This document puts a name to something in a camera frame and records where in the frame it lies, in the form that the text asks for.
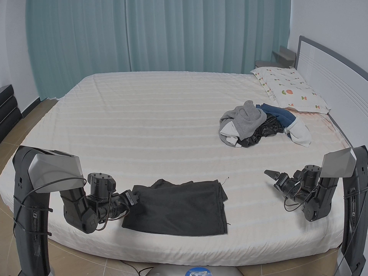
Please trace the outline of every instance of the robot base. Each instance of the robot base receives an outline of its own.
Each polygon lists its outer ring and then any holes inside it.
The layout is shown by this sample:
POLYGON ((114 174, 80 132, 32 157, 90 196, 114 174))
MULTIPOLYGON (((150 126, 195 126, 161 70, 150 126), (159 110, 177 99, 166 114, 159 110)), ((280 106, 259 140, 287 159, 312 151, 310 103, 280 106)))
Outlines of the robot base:
POLYGON ((243 276, 236 267, 160 264, 146 276, 243 276))

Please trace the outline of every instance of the folded black garment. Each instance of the folded black garment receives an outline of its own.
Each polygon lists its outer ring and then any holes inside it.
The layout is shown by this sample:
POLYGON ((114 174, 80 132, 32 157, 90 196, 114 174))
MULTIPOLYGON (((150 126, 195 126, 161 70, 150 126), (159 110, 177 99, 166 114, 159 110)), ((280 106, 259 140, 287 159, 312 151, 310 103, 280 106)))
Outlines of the folded black garment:
POLYGON ((266 113, 266 115, 267 115, 266 121, 254 131, 252 136, 243 140, 240 140, 238 138, 238 143, 242 147, 249 147, 255 145, 260 141, 262 137, 272 136, 277 133, 284 132, 283 126, 280 124, 280 122, 274 115, 269 113, 266 113))
POLYGON ((140 207, 131 209, 123 228, 180 236, 226 234, 224 201, 218 180, 175 185, 163 179, 151 187, 135 185, 140 207))

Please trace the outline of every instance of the round blue logo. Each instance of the round blue logo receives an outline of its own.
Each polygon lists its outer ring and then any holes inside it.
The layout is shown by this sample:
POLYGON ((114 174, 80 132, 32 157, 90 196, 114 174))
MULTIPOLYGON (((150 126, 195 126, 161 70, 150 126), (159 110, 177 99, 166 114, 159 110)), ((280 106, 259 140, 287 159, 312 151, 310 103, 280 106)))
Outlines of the round blue logo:
POLYGON ((202 267, 191 268, 185 276, 212 276, 210 270, 202 267))

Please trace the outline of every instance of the white pillowcase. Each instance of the white pillowcase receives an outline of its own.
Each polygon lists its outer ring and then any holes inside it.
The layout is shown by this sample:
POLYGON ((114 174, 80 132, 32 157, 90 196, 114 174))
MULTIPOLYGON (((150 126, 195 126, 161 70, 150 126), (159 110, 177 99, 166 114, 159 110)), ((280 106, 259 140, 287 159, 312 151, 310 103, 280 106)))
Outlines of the white pillowcase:
POLYGON ((251 72, 265 88, 273 106, 324 114, 330 110, 294 68, 259 67, 251 72))

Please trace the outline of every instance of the black furniture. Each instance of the black furniture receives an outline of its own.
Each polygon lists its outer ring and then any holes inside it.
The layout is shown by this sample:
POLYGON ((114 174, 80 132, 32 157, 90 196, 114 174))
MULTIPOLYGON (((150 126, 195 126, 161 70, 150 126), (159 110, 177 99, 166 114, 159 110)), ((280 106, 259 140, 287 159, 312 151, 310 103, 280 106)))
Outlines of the black furniture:
POLYGON ((0 88, 0 142, 22 118, 12 85, 0 88))
POLYGON ((290 66, 295 66, 296 53, 284 46, 280 46, 279 51, 272 51, 272 55, 276 58, 277 62, 264 62, 257 60, 255 62, 255 67, 288 68, 290 66))

